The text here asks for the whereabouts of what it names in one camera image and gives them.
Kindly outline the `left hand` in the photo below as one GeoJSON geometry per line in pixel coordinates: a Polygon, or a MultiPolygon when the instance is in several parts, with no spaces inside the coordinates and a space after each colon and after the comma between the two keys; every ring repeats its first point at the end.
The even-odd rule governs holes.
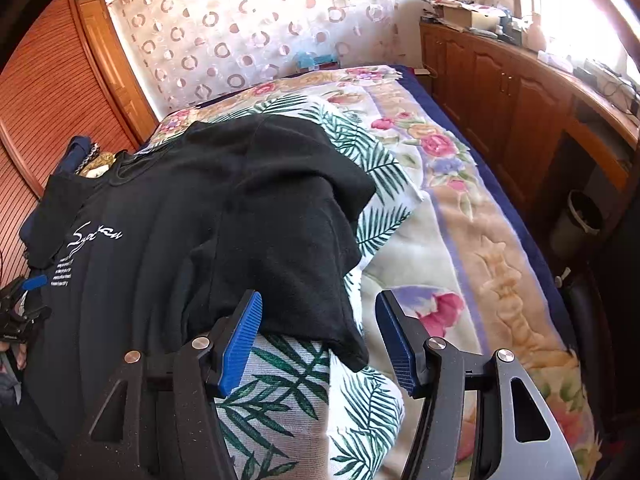
{"type": "Polygon", "coordinates": [[[10,344],[6,341],[0,342],[0,351],[9,353],[15,360],[15,368],[24,370],[27,362],[27,346],[26,344],[10,344]]]}

